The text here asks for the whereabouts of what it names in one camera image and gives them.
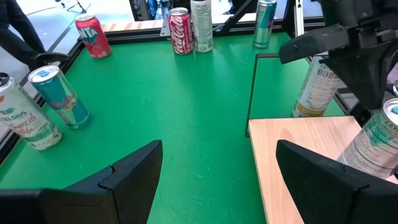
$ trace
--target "coca-cola can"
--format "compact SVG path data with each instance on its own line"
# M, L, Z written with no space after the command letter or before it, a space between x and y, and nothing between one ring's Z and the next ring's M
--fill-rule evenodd
M188 9L176 7L169 12L172 45L176 54L189 54L193 50L191 16Z

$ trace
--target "blue and silver can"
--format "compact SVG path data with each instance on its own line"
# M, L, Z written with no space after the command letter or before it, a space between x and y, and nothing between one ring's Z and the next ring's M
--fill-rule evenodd
M253 46L267 48L272 34L277 0L258 0Z
M70 128L87 125L90 114L58 66L38 68L29 74L28 81Z

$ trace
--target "green table surface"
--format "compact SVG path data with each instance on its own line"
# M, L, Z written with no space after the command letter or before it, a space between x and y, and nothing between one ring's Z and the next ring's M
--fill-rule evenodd
M92 115L63 131L59 144L36 151L20 141L0 167L0 189L62 189L154 139L164 143L149 223L264 223L256 166L244 135L254 56L278 52L252 36L219 37L207 54L176 55L168 41L112 46L102 60L84 49L66 77ZM290 117L308 63L260 59L252 117ZM343 115L332 102L326 116Z

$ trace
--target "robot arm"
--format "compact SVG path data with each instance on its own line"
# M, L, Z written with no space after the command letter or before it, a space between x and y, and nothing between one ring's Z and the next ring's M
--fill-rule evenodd
M391 59L398 50L398 0L318 0L326 27L280 47L282 63L329 52L321 60L367 109L382 106Z

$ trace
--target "person's leg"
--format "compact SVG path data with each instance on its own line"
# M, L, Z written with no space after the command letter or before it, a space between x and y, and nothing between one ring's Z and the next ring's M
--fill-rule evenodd
M10 24L21 34L25 42L37 53L44 53L42 41L37 35L33 25L27 16L22 12L16 0L7 1L7 14Z
M37 52L8 29L7 2L8 0L0 0L0 47L22 63L34 67Z

